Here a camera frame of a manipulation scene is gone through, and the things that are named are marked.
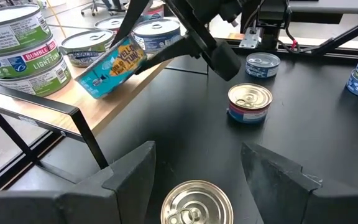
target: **black table surface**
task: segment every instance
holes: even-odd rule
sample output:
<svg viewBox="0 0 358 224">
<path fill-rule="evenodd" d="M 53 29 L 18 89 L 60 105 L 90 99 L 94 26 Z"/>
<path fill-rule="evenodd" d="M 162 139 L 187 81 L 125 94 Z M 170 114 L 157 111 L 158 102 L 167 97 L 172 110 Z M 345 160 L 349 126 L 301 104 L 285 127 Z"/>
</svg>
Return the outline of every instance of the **black table surface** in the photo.
<svg viewBox="0 0 358 224">
<path fill-rule="evenodd" d="M 164 70 L 97 140 L 109 162 L 146 140 L 156 141 L 147 224 L 159 223 L 162 202 L 172 188 L 193 179 L 212 182 L 225 191 L 235 224 L 262 223 L 241 166 L 242 141 L 256 142 L 321 177 L 358 188 L 358 96 L 344 88 L 354 67 L 282 59 L 275 78 L 250 77 L 243 65 L 229 82 L 211 70 L 209 76 Z M 273 93 L 267 118 L 259 125 L 239 124 L 226 115 L 230 87 L 249 82 Z M 72 139 L 63 140 L 44 160 L 80 177 L 98 170 L 86 146 Z M 26 181 L 34 184 L 34 178 L 40 177 L 30 174 L 13 189 L 26 189 L 20 186 Z M 67 183 L 50 183 L 45 189 L 69 188 Z"/>
</svg>

